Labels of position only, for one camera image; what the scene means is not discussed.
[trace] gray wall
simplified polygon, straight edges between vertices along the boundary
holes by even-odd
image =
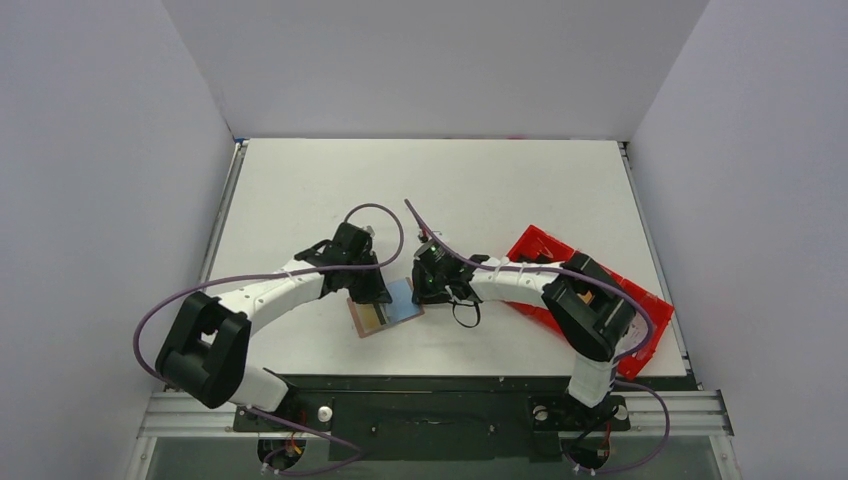
[[[232,139],[158,0],[4,1],[0,145],[0,478],[120,478]]]
[[[749,479],[848,477],[846,132],[844,0],[713,0],[630,146]]]
[[[237,136],[629,139],[707,0],[164,0]]]

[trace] robotic arm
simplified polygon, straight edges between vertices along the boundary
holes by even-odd
[[[622,340],[636,314],[632,306],[602,288],[566,275],[523,272],[543,265],[501,263],[486,255],[472,256],[472,262],[494,268],[482,270],[452,256],[433,239],[423,240],[413,263],[413,301],[436,304],[500,300],[546,308],[577,351],[568,395],[587,409],[602,408],[599,406],[612,389],[617,355],[623,351]],[[517,268],[500,271],[504,266]],[[617,287],[615,280],[588,255],[577,253],[561,267]]]
[[[372,243],[369,230],[343,222],[332,240],[298,253],[275,272],[312,273],[253,283],[218,297],[189,295],[156,358],[156,371],[209,408],[232,402],[275,411],[288,386],[247,362],[250,337],[289,310],[342,288],[357,303],[391,303]],[[321,268],[339,265],[374,268]],[[203,338],[213,334],[211,343]]]

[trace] red plastic bin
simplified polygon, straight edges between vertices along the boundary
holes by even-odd
[[[518,242],[510,249],[507,257],[513,262],[567,262],[575,252],[575,249],[560,242],[541,228],[530,225],[518,239]],[[633,380],[654,356],[657,344],[659,344],[665,328],[671,321],[674,307],[612,270],[606,267],[604,267],[604,270],[615,279],[622,290],[633,297],[648,312],[651,317],[649,321],[654,325],[654,336],[651,341],[634,355],[621,359],[618,364],[618,373],[628,380]],[[535,318],[558,335],[562,335],[562,330],[560,330],[556,320],[546,309],[523,303],[509,302],[509,305],[519,312]]]

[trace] purple cable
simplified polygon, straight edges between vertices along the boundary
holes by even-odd
[[[349,465],[349,464],[356,462],[358,460],[362,460],[362,457],[365,456],[365,452],[363,452],[361,448],[359,448],[358,446],[348,442],[347,440],[342,440],[339,437],[334,437],[334,436],[328,435],[324,432],[319,432],[318,430],[314,430],[314,429],[309,428],[307,426],[291,422],[289,420],[286,420],[285,418],[280,418],[280,417],[277,417],[275,415],[271,415],[270,413],[263,412],[262,410],[257,410],[255,408],[249,408],[249,409],[247,409],[247,411],[250,412],[250,413],[253,413],[255,415],[258,415],[258,416],[260,416],[260,417],[262,417],[266,420],[270,420],[272,422],[277,422],[280,425],[285,425],[289,428],[294,428],[295,430],[300,430],[301,432],[304,432],[304,433],[311,433],[312,435],[327,439],[331,442],[335,442],[335,443],[337,443],[341,446],[350,448],[351,450],[356,452],[356,455],[354,455],[354,456],[352,456],[348,459],[342,460],[341,462],[337,462],[337,463],[334,463],[332,465],[326,465],[324,467],[319,467],[319,468],[316,468],[316,469],[313,469],[313,470],[303,470],[303,471],[300,471],[300,472],[289,472],[289,471],[286,471],[286,470],[272,470],[277,475],[281,475],[283,477],[308,477],[310,475],[318,475],[318,474],[321,474],[321,473],[331,472],[331,471],[333,471],[337,468],[341,468],[341,467],[344,467],[345,465]],[[264,465],[270,466],[271,460],[276,455],[282,453],[285,450],[286,450],[286,447],[283,446],[283,447],[280,447],[280,448],[272,451],[268,455],[265,455],[265,458],[262,459],[262,463]]]
[[[459,259],[463,263],[471,265],[472,267],[475,267],[475,268],[479,268],[481,270],[486,270],[486,271],[489,271],[489,272],[494,272],[495,270],[497,270],[496,267],[492,267],[492,266],[489,266],[489,265],[483,265],[482,263],[472,262],[468,258],[463,257],[462,255],[457,253],[455,250],[451,249],[444,241],[442,241],[441,238],[439,238],[436,234],[433,233],[433,230],[430,229],[429,226],[427,226],[427,223],[424,221],[423,218],[421,218],[421,215],[418,214],[418,212],[415,210],[415,207],[412,206],[412,203],[409,200],[404,199],[403,203],[405,203],[406,206],[409,208],[409,211],[412,212],[412,216],[415,217],[415,221],[418,222],[418,226],[420,226],[422,229],[424,229],[424,231],[427,232],[427,235],[431,239],[433,239],[440,247],[442,247],[446,252],[448,252],[450,255],[456,257],[457,259]],[[569,276],[569,277],[572,277],[572,278],[576,278],[577,280],[581,280],[583,282],[586,282],[588,284],[594,285],[596,287],[599,287],[603,290],[606,290],[609,293],[612,293],[613,295],[616,295],[616,296],[623,298],[624,301],[626,301],[627,303],[632,305],[633,308],[635,308],[636,311],[639,312],[640,315],[642,315],[642,318],[645,319],[645,323],[648,325],[648,333],[647,333],[647,335],[645,335],[645,338],[643,338],[639,342],[638,345],[631,348],[630,350],[625,351],[621,355],[617,356],[615,358],[616,362],[621,360],[624,357],[627,357],[629,355],[633,355],[634,353],[641,350],[642,347],[644,347],[645,345],[648,344],[648,342],[651,340],[651,337],[654,336],[654,324],[651,323],[651,316],[648,315],[648,312],[645,311],[645,309],[641,305],[639,305],[639,303],[636,302],[636,300],[634,300],[630,295],[628,295],[627,293],[625,293],[621,289],[613,287],[612,285],[608,285],[608,284],[606,284],[606,283],[604,283],[600,280],[597,280],[595,278],[583,275],[582,273],[577,273],[577,272],[572,272],[570,270],[565,270],[564,268],[530,267],[530,268],[523,268],[522,269],[522,268],[519,268],[519,267],[509,267],[509,266],[507,266],[507,267],[501,267],[500,271],[502,271],[502,272],[524,272],[524,273],[549,272],[549,273],[557,273],[557,274],[560,274],[560,275],[566,275],[566,276]]]
[[[388,260],[380,262],[376,265],[328,265],[328,266],[325,266],[325,267],[304,268],[304,269],[301,269],[301,270],[295,270],[293,272],[256,273],[256,274],[250,274],[250,275],[236,275],[236,276],[232,276],[232,277],[219,278],[219,279],[216,279],[216,280],[209,280],[209,281],[203,282],[199,285],[195,285],[193,287],[186,288],[184,290],[180,290],[179,292],[174,293],[173,295],[169,296],[168,298],[157,303],[156,306],[151,308],[150,311],[148,311],[147,313],[144,314],[143,317],[141,317],[141,321],[139,321],[138,326],[135,327],[135,332],[133,332],[133,354],[135,355],[135,359],[138,362],[138,364],[141,365],[141,368],[143,368],[145,372],[149,373],[153,377],[158,378],[159,380],[162,380],[163,382],[167,382],[167,380],[162,378],[162,376],[159,375],[159,373],[156,370],[154,370],[153,367],[151,367],[150,364],[148,364],[147,361],[144,360],[144,357],[141,355],[141,346],[140,346],[141,332],[142,332],[142,330],[144,330],[144,326],[147,325],[147,322],[149,322],[150,319],[153,318],[153,316],[156,315],[156,313],[159,312],[159,310],[162,310],[165,306],[167,306],[171,302],[178,300],[178,299],[180,299],[180,298],[182,298],[182,297],[184,297],[184,296],[186,296],[190,293],[194,293],[196,291],[203,290],[204,288],[214,287],[215,285],[222,285],[222,284],[225,284],[225,283],[233,283],[233,282],[243,282],[243,281],[247,281],[247,280],[253,280],[253,281],[255,281],[255,280],[277,280],[277,279],[285,278],[285,277],[289,277],[289,276],[295,277],[295,276],[298,276],[298,275],[306,275],[306,274],[309,274],[309,273],[330,272],[330,271],[339,271],[339,270],[348,270],[348,271],[350,271],[350,270],[374,270],[374,269],[378,269],[378,268],[383,268],[386,265],[394,262],[400,256],[400,252],[403,250],[403,241],[404,241],[404,239],[403,239],[403,226],[400,223],[400,219],[397,217],[397,215],[395,215],[395,213],[393,211],[389,210],[388,208],[386,208],[382,205],[379,205],[379,204],[376,204],[376,203],[364,203],[362,205],[355,207],[353,210],[351,210],[347,214],[347,216],[345,216],[345,221],[347,221],[351,217],[351,215],[353,215],[355,212],[357,212],[357,211],[359,211],[363,208],[376,208],[376,209],[379,209],[379,210],[382,210],[382,211],[388,213],[389,216],[392,217],[392,220],[394,220],[395,224],[398,227],[398,234],[399,234],[399,236],[398,236],[398,248],[395,251],[395,253],[391,257],[389,257]]]
[[[657,392],[655,392],[653,389],[648,388],[644,385],[639,385],[638,383],[630,383],[630,382],[623,382],[621,380],[616,380],[615,384],[619,387],[635,388],[636,390],[642,390],[643,392],[648,392],[651,395],[653,395],[654,398],[656,398],[657,401],[660,402],[660,406],[663,408],[663,415],[665,416],[665,430],[663,431],[663,437],[660,440],[660,443],[657,444],[656,447],[654,447],[654,449],[651,451],[651,453],[649,453],[648,455],[645,455],[645,457],[642,458],[641,460],[638,460],[638,461],[633,462],[633,463],[628,464],[628,465],[622,465],[620,467],[612,467],[612,468],[604,468],[604,469],[601,469],[601,470],[595,470],[596,474],[626,472],[628,470],[633,470],[634,468],[639,468],[642,465],[650,462],[651,460],[654,459],[654,457],[656,457],[657,455],[660,454],[660,452],[663,451],[663,449],[665,448],[665,445],[668,443],[668,435],[671,432],[671,418],[669,418],[669,414],[668,414],[668,405],[665,404],[665,400],[663,400],[662,397]],[[577,463],[568,455],[567,452],[565,454],[565,457],[568,458],[568,460],[571,463],[577,465]],[[591,473],[591,471],[592,471],[591,469],[588,469],[588,468],[583,467],[583,466],[579,466],[579,469],[583,472],[590,472]]]

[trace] purple cable sleeve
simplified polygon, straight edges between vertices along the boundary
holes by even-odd
[[[247,281],[247,280],[251,280],[251,281],[277,280],[277,279],[289,277],[289,276],[295,277],[297,275],[306,275],[306,274],[309,274],[309,273],[321,273],[321,272],[330,272],[330,271],[339,271],[339,270],[348,270],[348,271],[350,271],[350,270],[374,270],[374,269],[378,269],[378,268],[383,268],[386,265],[394,262],[400,256],[400,253],[403,250],[404,235],[403,235],[403,225],[401,225],[400,219],[398,218],[397,215],[395,215],[395,213],[393,211],[389,210],[387,207],[384,207],[383,205],[379,205],[379,204],[376,204],[376,203],[364,203],[362,205],[355,207],[353,210],[351,210],[345,216],[345,221],[347,221],[351,217],[351,215],[353,215],[355,212],[357,212],[357,211],[359,211],[363,208],[376,208],[376,209],[379,209],[379,210],[386,212],[387,214],[389,214],[390,217],[392,217],[392,220],[394,220],[395,224],[398,227],[398,234],[399,234],[398,235],[398,248],[395,251],[395,253],[391,257],[389,257],[387,260],[380,262],[376,265],[329,265],[329,266],[326,266],[326,267],[304,268],[304,269],[301,269],[301,270],[295,270],[293,272],[258,273],[258,274],[251,274],[251,275],[236,275],[236,276],[233,276],[233,277],[224,277],[224,278],[218,278],[216,280],[209,280],[209,281],[203,282],[199,285],[195,285],[193,287],[189,287],[189,288],[186,288],[184,290],[180,290],[179,292],[174,293],[173,295],[169,296],[168,298],[157,303],[156,306],[151,308],[147,313],[144,314],[143,317],[141,317],[141,320],[138,322],[138,325],[135,327],[135,332],[133,332],[133,354],[135,355],[135,359],[138,362],[138,364],[141,365],[141,368],[143,368],[145,372],[149,373],[153,377],[158,378],[159,380],[162,380],[163,382],[167,382],[167,380],[162,378],[162,376],[159,375],[159,373],[153,367],[151,367],[150,364],[148,364],[147,361],[144,360],[144,357],[141,355],[141,346],[140,346],[141,332],[144,330],[144,326],[147,325],[147,322],[149,322],[150,319],[153,318],[153,316],[156,315],[159,312],[159,310],[162,310],[164,307],[166,307],[171,302],[178,300],[178,299],[180,299],[180,298],[182,298],[182,297],[184,297],[184,296],[186,296],[190,293],[194,293],[198,290],[203,290],[204,288],[214,287],[215,285],[222,285],[222,284],[225,284],[225,283],[233,283],[233,282],[243,282],[243,281]]]
[[[412,216],[415,217],[415,221],[418,222],[418,226],[420,226],[422,229],[424,229],[424,231],[427,232],[427,235],[431,239],[433,239],[437,244],[439,244],[439,246],[442,247],[450,255],[458,258],[459,260],[461,260],[462,262],[464,262],[468,265],[471,265],[472,267],[479,268],[481,270],[486,270],[486,271],[489,271],[489,272],[495,271],[495,269],[497,267],[491,267],[491,266],[488,266],[488,265],[483,265],[482,263],[472,262],[471,260],[463,257],[462,255],[457,253],[455,250],[450,248],[445,242],[442,241],[441,238],[439,238],[437,235],[435,235],[433,233],[433,230],[430,229],[430,227],[427,225],[427,223],[424,221],[424,219],[421,218],[421,215],[418,214],[418,212],[415,210],[415,207],[412,206],[412,203],[409,200],[404,199],[403,203],[405,203],[407,208],[409,208],[409,211],[412,212]],[[506,266],[506,267],[500,267],[500,271],[503,271],[503,272],[524,272],[524,273],[549,272],[549,273],[556,273],[556,274],[560,274],[560,275],[566,275],[566,276],[575,278],[577,280],[581,280],[583,282],[586,282],[588,284],[594,285],[594,286],[599,287],[601,289],[604,289],[604,290],[612,293],[613,295],[616,295],[616,296],[623,298],[624,301],[626,301],[631,306],[633,306],[633,308],[636,309],[636,311],[639,312],[640,315],[642,315],[642,318],[645,319],[645,323],[648,325],[648,333],[645,335],[645,338],[643,338],[639,342],[638,345],[631,348],[630,350],[625,351],[621,355],[617,356],[615,358],[616,362],[618,362],[619,360],[621,360],[624,357],[627,357],[629,355],[633,355],[634,353],[641,350],[642,347],[644,347],[645,345],[648,344],[648,342],[651,340],[651,337],[654,336],[654,324],[651,323],[651,316],[648,315],[648,312],[645,311],[645,309],[642,308],[642,306],[639,305],[639,303],[636,302],[636,300],[634,300],[630,295],[625,293],[623,290],[618,289],[616,287],[613,287],[611,285],[608,285],[608,284],[606,284],[606,283],[604,283],[600,280],[589,277],[587,275],[583,275],[582,273],[572,272],[570,270],[565,270],[563,268],[556,268],[556,267],[519,268],[519,267]]]
[[[362,457],[365,456],[365,452],[363,452],[361,448],[359,448],[358,446],[348,442],[347,440],[343,440],[341,438],[334,437],[334,436],[326,434],[324,432],[319,432],[318,430],[309,428],[305,425],[300,425],[299,423],[294,423],[292,421],[286,420],[285,418],[280,418],[276,415],[271,415],[270,413],[263,412],[262,410],[250,408],[247,411],[250,412],[250,413],[253,413],[255,415],[258,415],[258,416],[260,416],[260,417],[262,417],[266,420],[270,420],[272,422],[279,423],[280,425],[285,425],[289,428],[293,428],[295,430],[300,430],[301,432],[304,432],[304,433],[311,433],[312,435],[315,435],[315,436],[321,437],[323,439],[329,440],[329,441],[336,443],[338,445],[350,448],[351,450],[356,452],[355,455],[353,455],[352,457],[347,458],[345,460],[342,460],[341,462],[337,462],[337,463],[333,463],[331,465],[326,465],[326,466],[323,466],[323,467],[315,468],[313,470],[303,470],[303,471],[299,471],[299,472],[298,471],[289,472],[289,471],[286,471],[286,470],[280,470],[277,473],[280,476],[283,476],[283,477],[308,477],[308,476],[311,476],[311,475],[318,475],[318,474],[321,474],[321,473],[327,473],[327,472],[331,472],[333,470],[336,470],[337,468],[341,468],[345,465],[348,465],[348,464],[351,464],[351,463],[356,462],[358,460],[361,460]],[[280,448],[272,451],[268,455],[265,455],[265,458],[262,459],[262,462],[270,466],[271,460],[276,455],[285,451],[285,449],[286,449],[286,447],[283,446],[283,447],[280,447]]]
[[[651,460],[654,459],[654,457],[656,457],[657,455],[660,454],[660,452],[663,451],[666,444],[668,443],[669,433],[671,433],[671,418],[669,417],[669,414],[668,414],[668,405],[665,404],[665,400],[663,400],[662,397],[657,392],[655,392],[653,389],[648,388],[644,385],[639,385],[638,383],[630,383],[630,382],[623,382],[621,380],[616,380],[615,384],[619,387],[635,388],[636,390],[642,390],[643,392],[648,392],[651,395],[653,395],[654,398],[656,398],[657,401],[660,402],[660,406],[663,409],[663,416],[665,416],[665,430],[663,431],[663,437],[662,437],[662,439],[660,439],[660,443],[658,443],[657,446],[654,447],[654,449],[651,451],[651,453],[645,455],[644,458],[642,458],[641,460],[638,460],[636,462],[633,462],[631,464],[628,464],[628,465],[622,465],[620,467],[603,468],[603,469],[600,469],[600,470],[595,470],[595,473],[599,474],[599,475],[600,474],[607,474],[607,473],[626,472],[628,470],[633,470],[634,468],[639,468],[642,465],[650,462]],[[568,460],[572,464],[576,465],[576,462],[568,455],[567,452],[566,452],[565,456],[566,456],[566,458],[568,458]],[[582,470],[584,472],[591,472],[590,469],[585,468],[583,466],[580,466],[580,470]]]

